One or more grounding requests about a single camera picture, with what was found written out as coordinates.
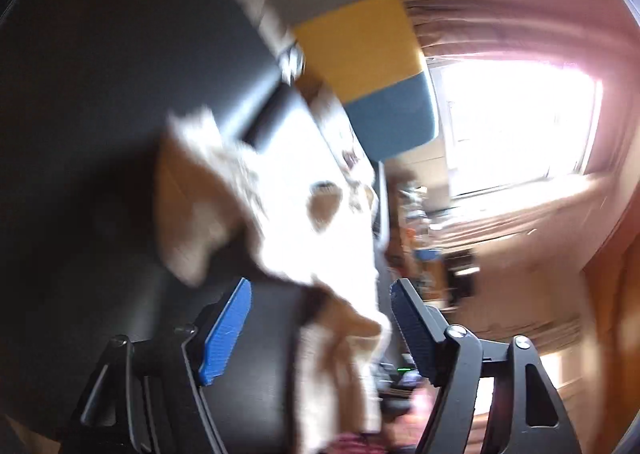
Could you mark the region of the wooden side table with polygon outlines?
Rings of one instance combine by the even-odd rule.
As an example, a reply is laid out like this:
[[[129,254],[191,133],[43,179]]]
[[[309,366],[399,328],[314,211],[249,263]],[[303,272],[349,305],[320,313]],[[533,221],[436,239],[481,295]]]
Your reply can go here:
[[[427,189],[416,182],[400,183],[395,195],[402,273],[421,299],[444,313],[454,313],[475,295],[480,273],[469,250],[452,251],[436,244],[436,229],[425,210]]]

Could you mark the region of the patterned window curtain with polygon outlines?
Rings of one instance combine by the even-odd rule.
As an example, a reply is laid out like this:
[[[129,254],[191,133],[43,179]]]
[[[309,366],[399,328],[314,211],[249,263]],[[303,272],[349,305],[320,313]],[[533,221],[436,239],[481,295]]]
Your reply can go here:
[[[593,76],[639,80],[639,36],[595,22],[491,0],[405,2],[429,58],[539,59]]]

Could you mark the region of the cream knitted sweater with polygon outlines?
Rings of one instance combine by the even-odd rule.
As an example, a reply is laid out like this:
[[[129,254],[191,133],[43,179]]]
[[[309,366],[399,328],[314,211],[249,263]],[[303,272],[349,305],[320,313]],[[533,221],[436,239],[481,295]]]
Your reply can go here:
[[[364,182],[305,186],[309,168],[302,156],[269,160],[226,141],[202,107],[168,117],[154,187],[158,254],[186,286],[201,286],[213,254],[243,233],[259,270],[322,293],[294,356],[299,453],[380,429],[373,370],[390,341],[371,231],[378,200]]]

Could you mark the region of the grey yellow blue sofa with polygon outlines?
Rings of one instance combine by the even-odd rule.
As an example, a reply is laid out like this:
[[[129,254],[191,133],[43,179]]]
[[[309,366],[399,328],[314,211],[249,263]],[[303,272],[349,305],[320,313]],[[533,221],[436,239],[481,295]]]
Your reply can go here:
[[[401,0],[235,0],[284,79],[326,84],[363,150],[385,161],[434,140],[437,106]]]

